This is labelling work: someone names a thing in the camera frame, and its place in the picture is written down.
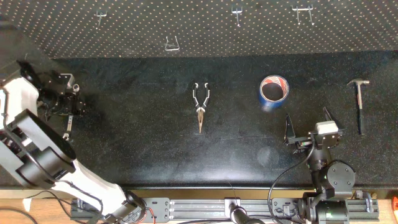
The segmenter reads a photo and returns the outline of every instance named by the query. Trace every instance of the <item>black table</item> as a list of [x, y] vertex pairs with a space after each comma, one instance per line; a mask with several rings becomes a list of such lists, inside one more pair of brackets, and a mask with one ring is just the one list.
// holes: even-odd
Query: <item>black table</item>
[[[296, 135], [304, 136], [325, 120], [324, 106], [346, 128], [331, 153], [356, 169], [356, 186], [398, 186], [396, 52], [58, 62], [71, 68], [88, 105], [88, 114], [73, 121], [79, 161], [123, 187], [270, 187], [304, 158], [282, 144], [286, 112]], [[281, 109], [264, 113], [257, 90], [272, 74], [287, 79], [290, 93]], [[354, 78], [370, 80], [363, 87], [365, 138], [358, 136], [354, 86], [346, 86]], [[202, 134], [194, 82], [211, 88]], [[60, 134], [64, 122], [50, 120]], [[19, 184], [0, 169], [0, 186]], [[278, 186], [311, 188], [308, 168], [293, 170]]]

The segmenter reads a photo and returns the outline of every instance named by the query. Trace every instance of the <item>blue tape roll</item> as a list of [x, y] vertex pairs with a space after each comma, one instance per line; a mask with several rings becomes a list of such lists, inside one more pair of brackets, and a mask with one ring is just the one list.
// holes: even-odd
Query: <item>blue tape roll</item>
[[264, 111], [270, 111], [282, 106], [288, 94], [289, 84], [285, 78], [279, 75], [270, 75], [266, 77], [261, 82], [259, 88], [259, 101], [262, 105], [262, 109]]

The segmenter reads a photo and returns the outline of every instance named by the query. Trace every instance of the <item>pliers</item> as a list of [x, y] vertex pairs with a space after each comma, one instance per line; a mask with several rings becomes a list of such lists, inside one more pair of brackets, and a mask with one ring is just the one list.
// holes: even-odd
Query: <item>pliers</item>
[[205, 83], [206, 88], [206, 99], [203, 102], [202, 106], [199, 105], [198, 98], [197, 98], [197, 89], [199, 84], [195, 83], [193, 86], [193, 102], [195, 103], [195, 109], [198, 113], [198, 123], [199, 123], [199, 133], [201, 133], [201, 127], [203, 125], [203, 115], [206, 112], [207, 104], [209, 103], [210, 99], [210, 90], [208, 88], [208, 83]]

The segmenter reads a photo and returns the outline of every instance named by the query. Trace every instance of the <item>pegboard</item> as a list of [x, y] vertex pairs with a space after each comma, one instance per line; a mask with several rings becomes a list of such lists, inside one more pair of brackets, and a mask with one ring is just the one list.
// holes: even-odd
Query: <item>pegboard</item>
[[[292, 8], [313, 7], [297, 14]], [[240, 27], [232, 8], [242, 8]], [[219, 57], [398, 49], [398, 3], [227, 0], [0, 0], [51, 58]], [[99, 17], [97, 11], [106, 12]], [[166, 51], [166, 37], [179, 50]]]

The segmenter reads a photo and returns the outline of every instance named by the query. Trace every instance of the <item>wooden floor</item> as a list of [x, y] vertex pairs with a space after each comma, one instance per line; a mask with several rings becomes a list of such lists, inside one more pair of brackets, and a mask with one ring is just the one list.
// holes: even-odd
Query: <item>wooden floor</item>
[[[24, 210], [22, 199], [0, 199], [0, 208], [15, 208]], [[380, 222], [351, 222], [354, 224], [396, 224], [396, 219], [392, 212], [391, 200], [379, 200]], [[75, 223], [65, 215], [58, 202], [54, 199], [33, 199], [30, 205], [29, 215], [34, 217], [38, 224], [67, 224]], [[31, 224], [32, 222], [25, 216], [8, 211], [0, 211], [0, 223]]]

